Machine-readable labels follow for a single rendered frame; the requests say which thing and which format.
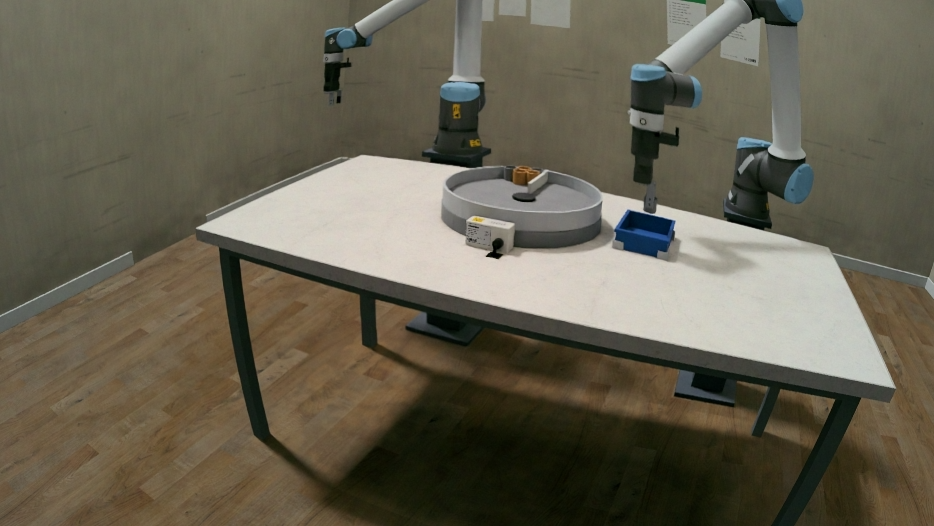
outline gray circular tray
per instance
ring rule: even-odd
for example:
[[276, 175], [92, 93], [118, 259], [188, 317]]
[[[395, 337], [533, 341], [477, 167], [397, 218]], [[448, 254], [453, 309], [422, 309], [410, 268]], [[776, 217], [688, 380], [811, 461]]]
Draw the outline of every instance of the gray circular tray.
[[549, 170], [535, 201], [523, 203], [512, 194], [527, 187], [513, 184], [511, 174], [511, 166], [490, 166], [452, 175], [444, 182], [441, 219], [461, 234], [473, 216], [515, 223], [514, 246], [525, 248], [569, 247], [600, 233], [603, 195], [594, 185]]

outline paper sheet on wall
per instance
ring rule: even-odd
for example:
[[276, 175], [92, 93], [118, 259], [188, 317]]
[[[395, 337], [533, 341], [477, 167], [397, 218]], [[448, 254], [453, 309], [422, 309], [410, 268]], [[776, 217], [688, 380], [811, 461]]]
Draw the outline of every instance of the paper sheet on wall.
[[707, 18], [707, 0], [668, 0], [668, 45]]
[[743, 24], [730, 33], [720, 43], [720, 58], [727, 58], [749, 64], [759, 65], [759, 33], [762, 25], [759, 20]]
[[525, 16], [526, 0], [499, 0], [499, 14]]
[[496, 0], [483, 0], [483, 21], [492, 22], [493, 12], [496, 11]]
[[571, 0], [532, 0], [532, 23], [571, 27]]

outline gray wall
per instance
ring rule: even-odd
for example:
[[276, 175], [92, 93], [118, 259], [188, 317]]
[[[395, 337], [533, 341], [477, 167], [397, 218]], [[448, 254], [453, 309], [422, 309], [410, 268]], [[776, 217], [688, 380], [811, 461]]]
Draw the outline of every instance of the gray wall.
[[[351, 21], [383, 0], [351, 0]], [[720, 5], [712, 0], [708, 13]], [[437, 127], [438, 87], [451, 72], [454, 2], [431, 2], [353, 50], [345, 91], [357, 133], [346, 153], [419, 158]], [[805, 0], [800, 26], [803, 137], [817, 174], [807, 202], [772, 198], [774, 231], [834, 252], [926, 274], [934, 260], [934, 144], [929, 88], [934, 3]], [[535, 164], [640, 198], [632, 182], [629, 70], [667, 47], [662, 0], [573, 0], [571, 29], [529, 18], [484, 24], [487, 164]], [[672, 109], [681, 146], [656, 164], [662, 204], [722, 217], [736, 140], [771, 138], [766, 35], [762, 64], [721, 59], [691, 70], [695, 110]]]
[[348, 0], [0, 2], [0, 313], [337, 156]]

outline blue bin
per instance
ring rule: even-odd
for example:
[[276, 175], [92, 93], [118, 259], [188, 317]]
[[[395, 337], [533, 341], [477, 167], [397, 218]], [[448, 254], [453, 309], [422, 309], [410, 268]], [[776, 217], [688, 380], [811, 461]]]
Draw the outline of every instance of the blue bin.
[[652, 257], [659, 257], [659, 252], [662, 252], [662, 257], [666, 258], [671, 241], [675, 238], [675, 222], [673, 219], [627, 210], [613, 231], [616, 232], [614, 248]]

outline white baseboard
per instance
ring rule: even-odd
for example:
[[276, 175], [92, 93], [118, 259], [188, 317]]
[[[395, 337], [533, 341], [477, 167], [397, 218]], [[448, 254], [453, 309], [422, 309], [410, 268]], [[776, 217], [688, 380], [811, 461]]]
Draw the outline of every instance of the white baseboard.
[[96, 269], [60, 285], [38, 298], [27, 301], [4, 314], [0, 314], [0, 332], [23, 323], [40, 312], [51, 309], [59, 303], [88, 290], [105, 279], [133, 266], [133, 253], [126, 254], [104, 263]]
[[861, 259], [841, 256], [840, 254], [834, 254], [833, 257], [837, 260], [837, 265], [840, 265], [840, 268], [855, 270], [857, 272], [862, 272], [863, 274], [869, 274], [872, 276], [879, 276], [880, 278], [906, 283], [914, 287], [927, 288], [926, 285], [931, 281], [927, 276], [912, 274], [911, 272], [905, 272], [904, 270], [886, 267], [877, 263], [870, 263]]
[[332, 166], [336, 166], [346, 161], [349, 158], [350, 157], [338, 157], [337, 159], [328, 161], [324, 164], [319, 164], [318, 166], [315, 166], [314, 168], [309, 168], [300, 174], [293, 175], [292, 177], [289, 177], [288, 179], [283, 179], [276, 184], [269, 185], [266, 188], [263, 188], [262, 190], [257, 190], [246, 197], [237, 199], [236, 201], [234, 201], [233, 203], [230, 203], [229, 205], [224, 205], [218, 208], [217, 210], [208, 213], [205, 216], [205, 219], [207, 219], [208, 221], [213, 221], [214, 219], [217, 219], [218, 217], [226, 214], [227, 212], [230, 212], [231, 210], [236, 210], [237, 208], [240, 208], [241, 206], [249, 203], [250, 201], [256, 201], [260, 197], [263, 197], [264, 195], [268, 193], [275, 192], [276, 190], [282, 188], [283, 186], [288, 186], [296, 181], [300, 181], [308, 177], [309, 175], [314, 175], [320, 171], [327, 170], [328, 168]]

